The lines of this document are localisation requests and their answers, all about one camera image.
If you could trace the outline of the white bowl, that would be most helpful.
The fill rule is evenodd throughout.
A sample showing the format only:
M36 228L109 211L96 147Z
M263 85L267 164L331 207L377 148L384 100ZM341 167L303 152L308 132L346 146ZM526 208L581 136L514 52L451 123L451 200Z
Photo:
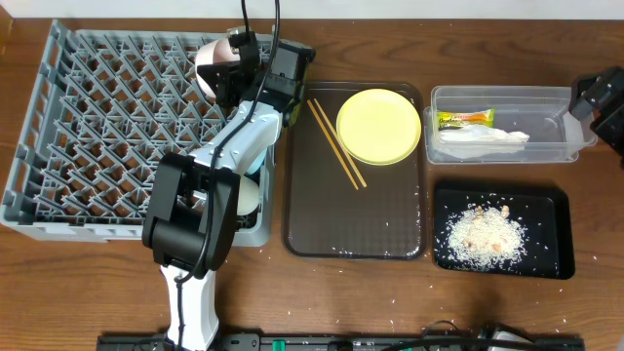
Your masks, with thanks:
M195 58L196 80L200 89L208 98L215 98L215 91L210 87L208 82L200 76L199 66L239 60L240 56L233 53L227 38L215 40L199 49Z

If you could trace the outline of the wooden chopstick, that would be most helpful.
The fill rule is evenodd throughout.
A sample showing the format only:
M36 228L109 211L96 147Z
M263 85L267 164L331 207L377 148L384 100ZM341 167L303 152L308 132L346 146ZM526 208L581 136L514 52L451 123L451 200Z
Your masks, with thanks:
M351 157L351 155L349 154L349 152L347 151L346 147L344 146L344 144L342 143L342 141L340 140L337 131L335 130L335 127L332 125L332 122L330 121L327 113L325 112L324 108L322 107L321 103L318 102L318 100L316 98L313 98L312 100L313 106L315 107L315 109L317 110L317 112L319 113L322 122L325 124L326 128L328 129L328 132L330 133L331 138L333 139L338 151L340 152L342 158L344 159L348 169L350 170L351 174L353 175L353 177L355 178L359 189L360 188L366 188L368 186L367 182L365 181L364 177L362 176L360 170L358 169L358 167L356 166L355 162L353 161L353 158Z
M313 106L312 101L311 101L311 100L307 100L307 101L306 101L306 103L307 103L308 107L310 108L310 110L311 110L311 112L312 112L313 116L315 117L315 119L316 119L316 121L317 121L318 125L320 126L321 131L323 132L323 134L324 134L324 136L325 136L326 140L327 140L327 141L328 141L328 143L330 144L331 149L332 149L332 151L333 151L333 153L334 153L334 155L335 155L336 159L337 159L337 160L338 160L338 162L340 163L340 165L341 165L341 167L342 167L343 171L345 171L345 173L346 173L347 177L350 179L350 181L351 181L351 183L353 184L354 188L355 188L356 190L359 190L359 186L358 186L358 184L357 184L357 182L356 182L355 178L353 177L353 175L351 174L350 170L348 169L348 167L347 167L347 165L346 165L346 163L345 163L344 159L342 158L342 156L341 156L340 152L338 151L338 149L337 149L337 147L336 147L336 145L335 145L335 143L334 143L334 141L333 141L332 137L330 136L330 133L328 132L328 129L326 128L325 124L322 122L322 119L321 119L321 117L320 117L319 113L317 112L317 110L316 110L316 109L315 109L315 107Z

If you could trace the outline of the light blue bowl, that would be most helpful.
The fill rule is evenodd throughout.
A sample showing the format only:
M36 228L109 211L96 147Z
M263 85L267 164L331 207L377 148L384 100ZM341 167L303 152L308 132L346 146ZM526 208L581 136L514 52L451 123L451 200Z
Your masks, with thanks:
M261 168L261 166L264 163L264 160L266 158L266 154L267 154L267 150L266 149L264 149L263 151L260 152L260 154L253 160L252 164L246 170L246 172L245 172L246 176L253 176L254 174L256 174L259 171L259 169Z

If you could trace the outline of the green yellow snack wrapper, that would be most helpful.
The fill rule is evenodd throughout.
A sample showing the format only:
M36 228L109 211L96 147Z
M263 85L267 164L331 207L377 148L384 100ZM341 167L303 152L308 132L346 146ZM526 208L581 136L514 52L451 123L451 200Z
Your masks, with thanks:
M492 128L494 116L494 109L477 112L437 112L440 129L459 129L472 125L481 125Z

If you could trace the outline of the white paper cup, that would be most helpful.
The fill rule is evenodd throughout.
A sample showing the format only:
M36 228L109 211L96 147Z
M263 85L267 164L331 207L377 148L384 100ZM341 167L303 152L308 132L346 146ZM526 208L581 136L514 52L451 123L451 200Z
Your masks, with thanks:
M249 215L259 207L259 186L246 176L242 176L239 185L237 215Z

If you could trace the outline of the white napkin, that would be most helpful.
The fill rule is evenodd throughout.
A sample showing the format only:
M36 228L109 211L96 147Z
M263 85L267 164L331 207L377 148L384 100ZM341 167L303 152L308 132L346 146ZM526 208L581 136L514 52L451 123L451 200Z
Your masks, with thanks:
M515 153L525 149L529 135L505 132L483 125L439 131L437 150L458 159L482 157L494 153Z

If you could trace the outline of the yellow plastic plate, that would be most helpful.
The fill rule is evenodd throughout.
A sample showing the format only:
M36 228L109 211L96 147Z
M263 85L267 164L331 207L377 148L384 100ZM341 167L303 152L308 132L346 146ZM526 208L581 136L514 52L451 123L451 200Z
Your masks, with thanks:
M358 92L340 107L335 129L355 159L374 166L398 163L415 150L420 116L409 99L385 89Z

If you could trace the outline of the rice and food scraps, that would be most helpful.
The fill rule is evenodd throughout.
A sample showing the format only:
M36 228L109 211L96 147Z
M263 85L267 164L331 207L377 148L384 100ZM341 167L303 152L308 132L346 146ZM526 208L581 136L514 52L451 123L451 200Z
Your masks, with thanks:
M527 255L527 228L511 217L507 205L477 206L454 214L445 234L445 258L462 270L509 270Z

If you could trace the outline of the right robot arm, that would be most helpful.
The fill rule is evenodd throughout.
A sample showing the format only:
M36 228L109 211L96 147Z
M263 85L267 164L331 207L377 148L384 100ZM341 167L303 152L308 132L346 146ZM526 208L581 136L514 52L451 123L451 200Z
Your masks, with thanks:
M593 117L590 130L623 156L622 67L577 77L571 84L568 112L579 121Z

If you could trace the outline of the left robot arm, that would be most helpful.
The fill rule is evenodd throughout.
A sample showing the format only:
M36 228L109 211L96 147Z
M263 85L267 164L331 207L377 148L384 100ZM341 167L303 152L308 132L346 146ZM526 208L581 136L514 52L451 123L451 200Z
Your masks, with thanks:
M241 181L296 117L314 49L285 42L232 100L237 110L208 144L159 162L142 229L169 290L168 350L207 350L215 339L215 272L234 242Z

